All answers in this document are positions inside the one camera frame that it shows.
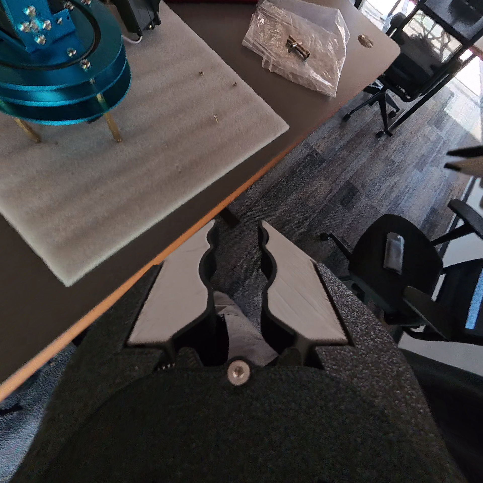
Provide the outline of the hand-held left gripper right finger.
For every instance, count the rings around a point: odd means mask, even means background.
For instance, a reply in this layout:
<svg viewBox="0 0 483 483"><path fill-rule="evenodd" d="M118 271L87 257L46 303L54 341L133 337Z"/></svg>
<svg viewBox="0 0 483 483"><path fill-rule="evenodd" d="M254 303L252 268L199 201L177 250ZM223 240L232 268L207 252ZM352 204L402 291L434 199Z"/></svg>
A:
<svg viewBox="0 0 483 483"><path fill-rule="evenodd" d="M261 268L267 278L262 334L269 344L348 344L315 261L266 221L260 221Z"/></svg>

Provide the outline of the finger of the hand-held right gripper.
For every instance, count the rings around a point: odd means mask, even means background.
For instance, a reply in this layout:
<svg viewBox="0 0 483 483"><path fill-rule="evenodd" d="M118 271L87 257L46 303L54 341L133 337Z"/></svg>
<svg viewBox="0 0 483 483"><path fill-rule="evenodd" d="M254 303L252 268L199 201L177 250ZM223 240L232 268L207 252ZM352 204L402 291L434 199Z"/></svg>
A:
<svg viewBox="0 0 483 483"><path fill-rule="evenodd" d="M482 155L447 162L444 168L460 174L482 177Z"/></svg>
<svg viewBox="0 0 483 483"><path fill-rule="evenodd" d="M465 147L465 148L458 148L454 150L450 150L447 152L448 156L456 156L461 158L475 158L482 156L483 147L480 146L473 146L473 147Z"/></svg>

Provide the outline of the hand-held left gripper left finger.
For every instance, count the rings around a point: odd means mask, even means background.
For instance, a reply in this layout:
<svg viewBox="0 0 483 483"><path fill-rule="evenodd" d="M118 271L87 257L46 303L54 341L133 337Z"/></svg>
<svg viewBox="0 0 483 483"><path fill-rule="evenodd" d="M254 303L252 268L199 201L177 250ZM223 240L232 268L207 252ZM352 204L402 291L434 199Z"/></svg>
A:
<svg viewBox="0 0 483 483"><path fill-rule="evenodd" d="M214 226L215 220L209 221L163 261L128 345L166 345L205 311L208 288L199 269Z"/></svg>

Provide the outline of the large clear parts bag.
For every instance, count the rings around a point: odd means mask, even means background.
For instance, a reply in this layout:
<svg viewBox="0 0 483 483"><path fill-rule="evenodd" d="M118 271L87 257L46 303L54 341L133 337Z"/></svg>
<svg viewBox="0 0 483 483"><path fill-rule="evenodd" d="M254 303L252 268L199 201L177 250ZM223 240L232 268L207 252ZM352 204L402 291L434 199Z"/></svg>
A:
<svg viewBox="0 0 483 483"><path fill-rule="evenodd" d="M287 48L289 35L311 52L307 61ZM339 9L307 1L259 1L243 46L261 56L264 69L334 98L349 39Z"/></svg>

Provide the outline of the silver cross wrench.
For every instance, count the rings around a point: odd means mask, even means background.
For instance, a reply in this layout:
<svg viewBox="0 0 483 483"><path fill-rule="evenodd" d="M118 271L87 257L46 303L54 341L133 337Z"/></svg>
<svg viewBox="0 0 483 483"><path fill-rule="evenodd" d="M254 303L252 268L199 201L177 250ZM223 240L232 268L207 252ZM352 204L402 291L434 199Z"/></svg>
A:
<svg viewBox="0 0 483 483"><path fill-rule="evenodd" d="M293 36L289 35L287 38L287 48L290 51L296 51L304 61L307 61L311 52L298 42Z"/></svg>

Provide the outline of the person's grey trouser leg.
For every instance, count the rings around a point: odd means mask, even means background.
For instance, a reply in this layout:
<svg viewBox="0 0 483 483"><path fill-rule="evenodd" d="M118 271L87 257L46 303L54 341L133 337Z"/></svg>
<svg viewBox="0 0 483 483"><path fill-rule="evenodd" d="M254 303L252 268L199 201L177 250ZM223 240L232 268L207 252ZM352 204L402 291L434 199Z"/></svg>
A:
<svg viewBox="0 0 483 483"><path fill-rule="evenodd" d="M214 291L214 305L228 333L228 360L243 359L263 367L278 357L241 308L225 293Z"/></svg>

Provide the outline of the small grey pouch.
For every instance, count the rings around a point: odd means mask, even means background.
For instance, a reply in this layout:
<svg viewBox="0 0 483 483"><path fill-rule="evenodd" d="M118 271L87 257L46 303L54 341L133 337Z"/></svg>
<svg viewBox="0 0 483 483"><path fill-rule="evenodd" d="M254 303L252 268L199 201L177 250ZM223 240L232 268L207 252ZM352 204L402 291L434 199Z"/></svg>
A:
<svg viewBox="0 0 483 483"><path fill-rule="evenodd" d="M387 234L383 268L398 275L403 271L404 238L394 232Z"/></svg>

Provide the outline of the white foam mat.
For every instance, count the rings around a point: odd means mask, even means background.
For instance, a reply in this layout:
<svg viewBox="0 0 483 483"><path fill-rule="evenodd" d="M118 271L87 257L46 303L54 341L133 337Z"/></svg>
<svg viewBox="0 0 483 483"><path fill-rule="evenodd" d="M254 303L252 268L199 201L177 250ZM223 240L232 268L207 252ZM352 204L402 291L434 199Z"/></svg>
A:
<svg viewBox="0 0 483 483"><path fill-rule="evenodd" d="M289 129L164 2L160 14L128 46L121 143L100 120L34 143L1 114L1 214L67 287Z"/></svg>

